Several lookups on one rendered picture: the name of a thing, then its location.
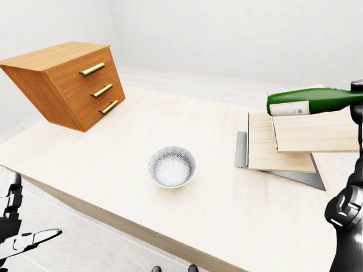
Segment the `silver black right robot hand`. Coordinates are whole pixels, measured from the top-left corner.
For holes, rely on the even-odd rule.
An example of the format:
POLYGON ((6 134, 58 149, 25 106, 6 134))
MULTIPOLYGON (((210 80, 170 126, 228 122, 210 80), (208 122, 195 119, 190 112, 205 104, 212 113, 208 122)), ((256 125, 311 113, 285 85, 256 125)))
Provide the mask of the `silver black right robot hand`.
MULTIPOLYGON (((363 79, 352 81, 351 91, 363 93, 363 79)), ((358 125, 363 124, 363 101, 351 105, 350 111, 351 111, 352 120, 358 125)))

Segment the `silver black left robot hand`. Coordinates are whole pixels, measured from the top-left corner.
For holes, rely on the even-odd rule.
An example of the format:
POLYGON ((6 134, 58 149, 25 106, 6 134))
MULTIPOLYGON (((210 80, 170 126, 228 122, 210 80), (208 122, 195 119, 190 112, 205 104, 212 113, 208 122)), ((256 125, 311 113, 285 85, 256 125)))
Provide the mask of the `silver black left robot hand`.
POLYGON ((46 229, 37 233, 20 233, 22 220, 18 208, 22 204, 22 178, 17 172, 0 175, 0 271, 7 258, 35 249, 39 244, 53 239, 62 230, 46 229))

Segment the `green wine bottle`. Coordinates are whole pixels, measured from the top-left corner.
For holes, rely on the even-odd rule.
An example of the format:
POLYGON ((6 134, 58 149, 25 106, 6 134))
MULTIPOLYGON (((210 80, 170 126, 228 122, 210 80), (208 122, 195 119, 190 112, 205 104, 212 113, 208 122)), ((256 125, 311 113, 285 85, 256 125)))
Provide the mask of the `green wine bottle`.
POLYGON ((308 88, 268 96, 267 113, 271 116, 312 115, 339 111, 361 102, 363 102, 363 91, 308 88))

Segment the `wooden slat wine rack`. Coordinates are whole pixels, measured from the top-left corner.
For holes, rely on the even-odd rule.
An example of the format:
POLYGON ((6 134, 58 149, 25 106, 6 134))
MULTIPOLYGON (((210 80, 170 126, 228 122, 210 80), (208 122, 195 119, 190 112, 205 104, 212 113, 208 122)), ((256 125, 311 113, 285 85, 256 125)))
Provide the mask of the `wooden slat wine rack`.
POLYGON ((250 113, 248 130, 237 134, 235 166, 249 168, 324 190, 313 157, 321 152, 360 152, 358 127, 350 106, 303 116, 250 113))

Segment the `small wooden drawer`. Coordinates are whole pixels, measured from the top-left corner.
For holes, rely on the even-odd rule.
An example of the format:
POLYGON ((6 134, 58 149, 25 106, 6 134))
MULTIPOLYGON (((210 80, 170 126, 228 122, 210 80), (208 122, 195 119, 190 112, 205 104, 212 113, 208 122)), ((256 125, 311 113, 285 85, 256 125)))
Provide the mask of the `small wooden drawer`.
POLYGON ((81 131, 87 131, 106 114, 98 112, 109 105, 110 101, 118 100, 117 106, 125 99, 125 94, 120 82, 94 83, 74 91, 69 99, 71 109, 75 113, 81 125, 81 131), (104 85, 112 84, 113 87, 98 98, 93 98, 90 93, 94 93, 103 88, 104 85))

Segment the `wooden drawer cabinet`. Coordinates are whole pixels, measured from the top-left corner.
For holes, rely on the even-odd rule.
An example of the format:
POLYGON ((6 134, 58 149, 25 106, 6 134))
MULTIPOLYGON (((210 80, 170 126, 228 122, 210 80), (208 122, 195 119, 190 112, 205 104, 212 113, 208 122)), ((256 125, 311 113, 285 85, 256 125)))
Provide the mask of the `wooden drawer cabinet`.
POLYGON ((81 131, 78 118, 60 89, 47 75, 47 70, 107 47, 109 46, 66 42, 1 60, 0 68, 49 122, 81 131))

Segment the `middle-sized wooden drawer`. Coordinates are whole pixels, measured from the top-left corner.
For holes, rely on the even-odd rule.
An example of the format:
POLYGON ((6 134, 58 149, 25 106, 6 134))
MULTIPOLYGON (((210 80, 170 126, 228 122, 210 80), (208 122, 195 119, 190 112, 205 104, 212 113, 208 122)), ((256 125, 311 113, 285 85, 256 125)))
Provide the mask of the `middle-sized wooden drawer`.
POLYGON ((108 65, 87 76, 75 71, 60 83, 60 91, 77 113, 88 106, 102 110, 112 101, 124 100, 116 69, 108 65))

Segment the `large wooden drawer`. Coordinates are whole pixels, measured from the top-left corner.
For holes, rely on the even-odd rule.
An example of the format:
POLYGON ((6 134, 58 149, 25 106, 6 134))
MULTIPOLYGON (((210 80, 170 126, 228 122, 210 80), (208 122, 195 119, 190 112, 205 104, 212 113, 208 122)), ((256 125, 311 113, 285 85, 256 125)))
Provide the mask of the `large wooden drawer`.
POLYGON ((47 75, 61 91, 70 91, 76 87, 85 87, 90 82, 105 79, 114 69, 112 54, 107 47, 55 66, 47 70, 47 75), (104 63, 105 66, 88 76, 79 73, 100 63, 104 63))

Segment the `patterned grey bowl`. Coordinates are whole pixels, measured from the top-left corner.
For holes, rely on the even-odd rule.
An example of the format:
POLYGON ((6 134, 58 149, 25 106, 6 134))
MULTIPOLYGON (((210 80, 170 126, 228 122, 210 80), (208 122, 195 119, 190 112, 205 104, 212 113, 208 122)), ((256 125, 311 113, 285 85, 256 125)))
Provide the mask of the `patterned grey bowl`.
POLYGON ((148 171, 159 186, 176 189, 191 181, 196 170, 196 161, 186 149, 178 146, 164 147, 150 158, 148 171))

